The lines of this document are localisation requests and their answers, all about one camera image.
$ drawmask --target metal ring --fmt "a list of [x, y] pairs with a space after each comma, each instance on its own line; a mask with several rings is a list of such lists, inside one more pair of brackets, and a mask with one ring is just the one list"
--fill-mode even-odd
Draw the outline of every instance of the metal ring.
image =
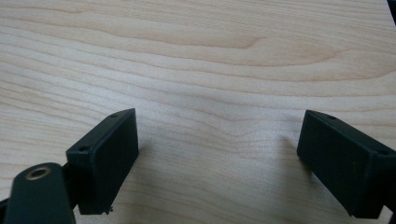
[[50, 173], [50, 168], [48, 166], [41, 166], [30, 171], [25, 178], [28, 180], [37, 180], [39, 178], [48, 175], [49, 173]]

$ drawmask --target light wood surface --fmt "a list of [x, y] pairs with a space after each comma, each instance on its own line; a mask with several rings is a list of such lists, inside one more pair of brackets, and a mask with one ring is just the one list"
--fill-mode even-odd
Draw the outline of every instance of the light wood surface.
[[396, 148], [385, 0], [0, 2], [0, 198], [108, 114], [140, 156], [78, 223], [387, 223], [349, 217], [296, 155], [306, 109]]

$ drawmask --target wooden tabletop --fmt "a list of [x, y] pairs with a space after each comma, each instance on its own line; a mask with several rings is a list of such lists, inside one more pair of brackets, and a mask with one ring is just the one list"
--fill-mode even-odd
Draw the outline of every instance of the wooden tabletop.
[[78, 223], [387, 223], [349, 217], [296, 155], [317, 110], [396, 148], [385, 0], [0, 3], [0, 198], [107, 115], [140, 156]]

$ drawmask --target screw hole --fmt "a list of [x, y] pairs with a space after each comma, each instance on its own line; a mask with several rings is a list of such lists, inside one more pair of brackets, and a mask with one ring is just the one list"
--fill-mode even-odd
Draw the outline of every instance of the screw hole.
[[29, 172], [26, 175], [26, 179], [28, 180], [37, 180], [39, 178], [42, 178], [50, 173], [50, 168], [47, 166], [44, 167], [38, 167], [34, 169], [33, 171]]
[[78, 151], [88, 151], [89, 149], [90, 147], [84, 146], [84, 147], [80, 147]]

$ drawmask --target black plastic part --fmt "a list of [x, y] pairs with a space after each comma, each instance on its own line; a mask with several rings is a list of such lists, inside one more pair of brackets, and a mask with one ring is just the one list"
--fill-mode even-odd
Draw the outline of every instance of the black plastic part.
[[308, 110], [297, 153], [351, 216], [379, 217], [393, 192], [395, 151], [340, 119]]
[[396, 24], [396, 0], [388, 0], [390, 14], [392, 15], [393, 21]]
[[[387, 199], [385, 200], [385, 205], [393, 213], [396, 213], [396, 174], [395, 173], [393, 174], [393, 177], [391, 178], [391, 181], [389, 183], [389, 189], [391, 190], [388, 192]], [[394, 216], [393, 221], [396, 224], [396, 216]]]
[[396, 216], [393, 213], [392, 217], [390, 218], [389, 224], [396, 224]]
[[60, 165], [42, 163], [15, 177], [6, 223], [75, 223]]
[[0, 224], [3, 224], [6, 218], [7, 204], [8, 199], [4, 199], [0, 202]]
[[134, 109], [100, 122], [66, 151], [71, 206], [78, 203], [82, 215], [108, 214], [138, 154]]

